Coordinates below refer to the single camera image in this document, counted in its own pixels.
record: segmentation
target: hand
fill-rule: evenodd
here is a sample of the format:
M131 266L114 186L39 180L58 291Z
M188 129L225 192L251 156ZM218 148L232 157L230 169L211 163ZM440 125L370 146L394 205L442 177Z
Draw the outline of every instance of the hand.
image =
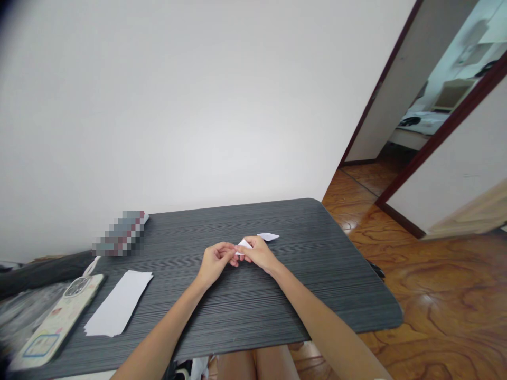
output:
M228 262L233 261L237 267L237 262L233 259L236 249L234 244L221 242L204 250L204 256L202 258L201 268L195 278L196 281L202 283L206 288L209 288L220 276L223 268Z
M268 248L264 239L260 236L247 236L244 239L252 246L252 248L236 245L236 251L245 255L240 256L240 260L242 261L244 257L246 261L254 262L256 265L264 269L267 274L272 276L272 270L281 265L281 263Z

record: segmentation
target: stack of paper strips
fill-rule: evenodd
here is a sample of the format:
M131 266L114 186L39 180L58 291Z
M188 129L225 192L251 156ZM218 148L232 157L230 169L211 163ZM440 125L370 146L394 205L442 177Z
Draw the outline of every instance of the stack of paper strips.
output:
M151 272L127 271L84 326L86 335L121 334L152 278Z

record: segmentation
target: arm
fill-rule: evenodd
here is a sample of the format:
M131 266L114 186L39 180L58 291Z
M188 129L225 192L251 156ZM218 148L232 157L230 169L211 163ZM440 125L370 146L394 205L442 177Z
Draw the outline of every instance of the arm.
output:
M162 378L181 332L204 293L220 276L229 261L237 266L233 258L235 252L231 243L218 243L206 248L195 280L116 371L112 380Z
M270 251L264 240L249 236L252 249L236 246L244 260L270 274L296 310L322 356L343 380L392 380L363 341L329 307L315 297Z

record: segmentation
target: dark gray table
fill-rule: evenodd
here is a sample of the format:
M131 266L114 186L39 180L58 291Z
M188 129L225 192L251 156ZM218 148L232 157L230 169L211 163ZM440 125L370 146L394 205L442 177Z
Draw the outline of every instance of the dark gray table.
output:
M402 311L324 206L294 199L152 214L139 255L103 257L94 274L108 276L61 355L29 371L36 378L118 368L189 286L204 249L271 232L280 261L357 333L398 327ZM123 334L86 337L83 327L128 270L153 272ZM176 348L175 359L309 340L276 282L255 264L227 266L206 293Z

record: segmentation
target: wall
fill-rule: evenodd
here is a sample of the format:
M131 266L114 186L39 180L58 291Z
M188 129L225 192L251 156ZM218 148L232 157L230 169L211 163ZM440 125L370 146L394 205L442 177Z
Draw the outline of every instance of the wall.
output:
M121 210L321 200L414 1L16 3L0 259L27 261Z
M482 66L489 62L487 57L493 54L500 46L494 46L493 49L490 49L486 54L487 56L481 61L483 62L482 64L471 65L472 67L456 65L456 61L466 48L467 38L474 26L480 20L489 20L503 1L504 0L479 0L444 55L442 55L440 61L433 69L433 72L428 78L428 86L426 87L425 95L415 102L414 109L429 110L440 93L445 81L455 78L472 77L481 70Z
M375 159L477 0L424 0L345 161Z
M507 178L507 78L387 201L424 231Z

